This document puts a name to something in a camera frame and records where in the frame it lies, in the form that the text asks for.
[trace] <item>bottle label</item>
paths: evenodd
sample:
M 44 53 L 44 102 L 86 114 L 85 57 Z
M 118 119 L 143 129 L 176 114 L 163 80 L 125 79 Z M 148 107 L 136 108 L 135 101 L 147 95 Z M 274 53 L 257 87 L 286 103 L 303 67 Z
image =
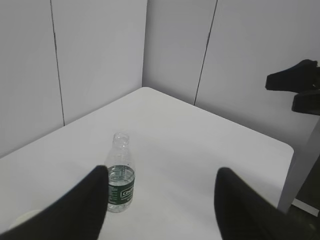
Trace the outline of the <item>bottle label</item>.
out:
M 122 186 L 109 184 L 109 203 L 113 205 L 121 205 L 129 202 L 134 195 L 134 184 L 135 179 Z

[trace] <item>clear plastic bottle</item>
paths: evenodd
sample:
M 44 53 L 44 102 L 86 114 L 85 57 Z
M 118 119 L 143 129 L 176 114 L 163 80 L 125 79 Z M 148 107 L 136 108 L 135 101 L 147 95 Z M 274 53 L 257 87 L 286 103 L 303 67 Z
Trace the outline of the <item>clear plastic bottle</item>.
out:
M 121 213 L 132 202 L 135 183 L 135 164 L 129 150 L 128 135 L 114 134 L 112 149 L 104 164 L 109 172 L 108 211 Z

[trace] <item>white wall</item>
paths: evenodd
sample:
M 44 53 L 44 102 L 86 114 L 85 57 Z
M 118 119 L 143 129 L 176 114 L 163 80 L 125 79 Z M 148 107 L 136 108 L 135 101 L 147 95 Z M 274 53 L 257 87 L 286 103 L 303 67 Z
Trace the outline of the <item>white wall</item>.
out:
M 147 0 L 52 0 L 64 119 L 142 86 Z
M 320 61 L 320 1 L 219 0 L 196 106 L 302 151 L 318 116 L 291 111 L 294 93 L 267 75 Z
M 148 0 L 143 86 L 193 104 L 216 0 Z
M 63 126 L 50 2 L 0 1 L 0 157 Z

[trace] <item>plastic bottle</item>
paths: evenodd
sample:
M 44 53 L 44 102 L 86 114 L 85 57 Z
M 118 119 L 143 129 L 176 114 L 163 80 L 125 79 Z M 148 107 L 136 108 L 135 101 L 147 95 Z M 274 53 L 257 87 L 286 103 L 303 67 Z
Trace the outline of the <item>plastic bottle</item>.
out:
M 132 202 L 135 183 L 135 164 L 131 158 L 127 134 L 114 134 L 112 149 L 104 164 L 109 172 L 108 211 L 123 212 Z

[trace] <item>white table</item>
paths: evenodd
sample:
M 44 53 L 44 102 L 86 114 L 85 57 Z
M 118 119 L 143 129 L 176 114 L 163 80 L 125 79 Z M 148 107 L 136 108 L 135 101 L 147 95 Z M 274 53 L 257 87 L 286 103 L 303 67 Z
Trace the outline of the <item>white table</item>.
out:
M 283 142 L 144 87 L 0 159 L 0 231 L 102 164 L 117 131 L 130 135 L 134 196 L 125 212 L 107 213 L 102 240 L 221 239 L 217 170 L 231 167 L 276 206 L 293 155 Z

